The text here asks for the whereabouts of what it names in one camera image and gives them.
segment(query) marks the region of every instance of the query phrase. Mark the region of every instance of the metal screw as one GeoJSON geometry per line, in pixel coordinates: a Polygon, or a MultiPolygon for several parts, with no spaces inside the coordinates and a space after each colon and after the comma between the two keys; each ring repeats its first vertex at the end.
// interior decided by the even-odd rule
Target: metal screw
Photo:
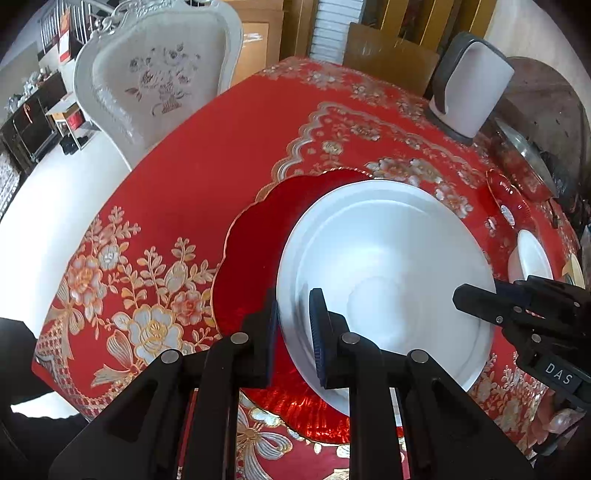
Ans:
{"type": "Polygon", "coordinates": [[[178,358],[179,355],[176,350],[166,350],[160,357],[162,363],[164,364],[173,364],[178,360],[178,358]]]}
{"type": "Polygon", "coordinates": [[[236,332],[230,337],[230,340],[236,345],[242,345],[248,341],[248,335],[244,332],[236,332]]]}
{"type": "Polygon", "coordinates": [[[361,337],[353,332],[345,332],[340,337],[343,339],[345,343],[348,343],[349,345],[354,345],[357,342],[359,342],[359,340],[361,340],[361,337]]]}
{"type": "Polygon", "coordinates": [[[418,364],[426,364],[429,360],[429,354],[425,350],[413,350],[410,354],[410,358],[418,364]]]}

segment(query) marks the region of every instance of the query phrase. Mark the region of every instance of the round table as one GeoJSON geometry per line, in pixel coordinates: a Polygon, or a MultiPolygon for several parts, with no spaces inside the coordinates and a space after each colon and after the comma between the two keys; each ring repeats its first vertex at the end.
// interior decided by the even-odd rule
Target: round table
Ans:
{"type": "MultiPolygon", "coordinates": [[[[419,186],[464,221],[495,277],[506,279],[517,236],[486,185],[485,172],[496,168],[487,141],[465,147],[447,138],[426,120],[425,105],[359,72],[296,58],[216,98],[141,161],[89,226],[48,312],[35,373],[93,418],[163,350],[209,348],[225,321],[210,301],[228,229],[295,175],[348,167],[419,186]]],[[[560,276],[577,249],[574,232],[556,204],[558,229],[548,207],[531,207],[560,276]]],[[[241,273],[239,295],[248,294],[249,274],[241,273]]],[[[470,395],[524,449],[545,387],[515,356],[497,331],[470,395]]],[[[309,392],[273,402],[281,388],[274,380],[241,397],[239,476],[348,478],[348,445],[339,445],[348,419],[326,406],[328,427],[299,424],[298,401],[309,392]]]]}

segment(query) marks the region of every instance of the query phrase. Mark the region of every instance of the white bowl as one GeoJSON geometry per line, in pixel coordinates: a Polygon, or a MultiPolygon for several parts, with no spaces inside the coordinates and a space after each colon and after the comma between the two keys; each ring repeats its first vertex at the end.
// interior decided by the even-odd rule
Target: white bowl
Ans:
{"type": "Polygon", "coordinates": [[[451,210],[404,183],[340,187],[300,218],[281,257],[277,300],[291,359],[318,395],[349,414],[348,390],[325,390],[316,375],[309,294],[320,287],[352,332],[404,355],[421,348],[468,390],[490,353],[492,325],[454,307],[464,283],[495,291],[480,246],[451,210]]]}
{"type": "Polygon", "coordinates": [[[530,275],[554,279],[544,247],[533,233],[520,230],[517,234],[517,247],[509,256],[508,273],[511,283],[527,280],[530,275]]]}

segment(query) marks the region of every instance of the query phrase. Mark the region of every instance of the staircase railing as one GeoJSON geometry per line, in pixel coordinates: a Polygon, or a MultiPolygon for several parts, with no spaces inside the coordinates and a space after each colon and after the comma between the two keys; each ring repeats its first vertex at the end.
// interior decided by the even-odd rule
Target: staircase railing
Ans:
{"type": "Polygon", "coordinates": [[[114,10],[113,7],[99,0],[56,0],[41,17],[43,53],[51,48],[55,38],[59,38],[60,19],[68,7],[72,22],[70,28],[76,39],[83,45],[90,38],[92,31],[99,28],[102,18],[114,10]]]}

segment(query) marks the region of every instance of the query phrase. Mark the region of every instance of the small red dish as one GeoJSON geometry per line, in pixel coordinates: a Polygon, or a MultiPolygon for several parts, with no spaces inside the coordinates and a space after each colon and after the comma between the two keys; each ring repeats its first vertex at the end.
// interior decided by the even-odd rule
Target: small red dish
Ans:
{"type": "Polygon", "coordinates": [[[494,169],[486,172],[486,181],[491,195],[507,222],[516,231],[528,230],[537,236],[538,227],[531,214],[530,206],[511,181],[494,169]]]}

